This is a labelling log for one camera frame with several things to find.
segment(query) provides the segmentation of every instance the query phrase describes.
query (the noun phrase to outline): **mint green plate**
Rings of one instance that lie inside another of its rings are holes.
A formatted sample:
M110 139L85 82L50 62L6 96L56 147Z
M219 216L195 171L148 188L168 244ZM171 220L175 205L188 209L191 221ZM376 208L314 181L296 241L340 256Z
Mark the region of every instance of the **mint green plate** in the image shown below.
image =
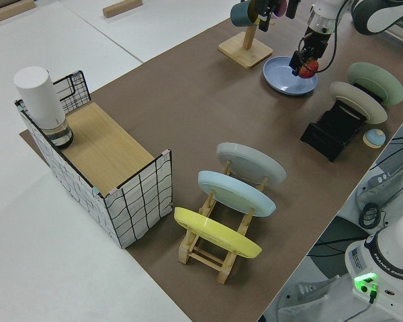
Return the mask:
M403 101L403 86L391 73L368 62L356 62L348 69L348 81L358 84L382 98L382 105Z

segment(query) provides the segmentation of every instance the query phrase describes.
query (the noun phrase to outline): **wooden board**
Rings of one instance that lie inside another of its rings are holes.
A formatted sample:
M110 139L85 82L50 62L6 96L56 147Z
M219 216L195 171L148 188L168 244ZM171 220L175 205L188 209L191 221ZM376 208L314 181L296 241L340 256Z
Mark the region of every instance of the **wooden board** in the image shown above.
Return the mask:
M94 102L66 119L74 139L62 153L103 196L154 160Z
M252 68L272 55L273 50L256 39L249 49L244 49L244 36L245 33L241 32L221 43L218 49L245 68Z
M126 12L128 10L140 7L142 5L142 0L124 0L109 7L103 8L103 15L106 18L119 15L120 13Z
M34 9L35 7L36 5L34 4L34 0L21 0L17 3L7 5L6 7L0 8L0 21Z

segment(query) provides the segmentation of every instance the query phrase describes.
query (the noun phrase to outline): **light blue plate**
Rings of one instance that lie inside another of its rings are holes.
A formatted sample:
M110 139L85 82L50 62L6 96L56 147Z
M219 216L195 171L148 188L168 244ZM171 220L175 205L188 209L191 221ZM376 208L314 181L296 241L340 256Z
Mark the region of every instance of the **light blue plate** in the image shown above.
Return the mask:
M304 95L312 91L318 84L318 77L301 78L292 74L288 66L291 57L273 57L266 61L263 74L266 81L276 91L286 95Z
M276 210L275 203L268 196L231 176L200 171L198 183L207 195L213 191L215 200L241 213L249 213L254 209L255 217L267 217Z

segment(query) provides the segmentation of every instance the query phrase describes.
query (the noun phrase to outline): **cream plate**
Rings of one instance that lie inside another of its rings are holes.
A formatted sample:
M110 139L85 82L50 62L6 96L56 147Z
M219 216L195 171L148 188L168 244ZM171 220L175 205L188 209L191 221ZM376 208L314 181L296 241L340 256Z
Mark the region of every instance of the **cream plate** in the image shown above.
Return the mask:
M402 84L379 66L368 62L356 62L348 69L348 81L381 97L382 105L395 105L403 101Z
M330 85L333 99L344 102L349 107L366 117L366 123L379 124L387 120L387 112L373 97L361 89L344 82L333 82Z
M220 143L216 147L216 157L222 165L230 161L231 173L255 184L269 178L268 186L281 183L287 176L282 166L266 154L237 143Z

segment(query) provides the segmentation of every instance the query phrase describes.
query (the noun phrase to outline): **plate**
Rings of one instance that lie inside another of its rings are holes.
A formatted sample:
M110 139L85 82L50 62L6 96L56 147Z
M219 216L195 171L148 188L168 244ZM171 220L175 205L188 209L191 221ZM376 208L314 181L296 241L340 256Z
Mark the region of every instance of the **plate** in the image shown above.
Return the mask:
M237 143L220 143L216 147L216 157L223 166L231 161L230 171L246 181L261 184L269 178L267 186L281 183L287 176L282 166L266 154Z
M266 61L263 67L264 78L276 91L286 95L303 95L313 91L318 77L301 78L292 74L288 66L291 57L278 56Z
M403 86L385 69L369 64L356 62L348 69L348 81L358 84L382 98L382 105L395 105L403 101Z
M267 217L276 210L275 203L268 196L231 176L213 171L200 171L198 183L205 194L213 191L215 200L241 213L247 214L254 209L255 217Z
M330 94L333 99L338 99L363 114L368 124L383 123L388 118L385 109L373 97L353 85L333 82L330 85Z
M217 221L184 208L175 208L175 220L201 238L245 258L255 258L261 248L249 238Z

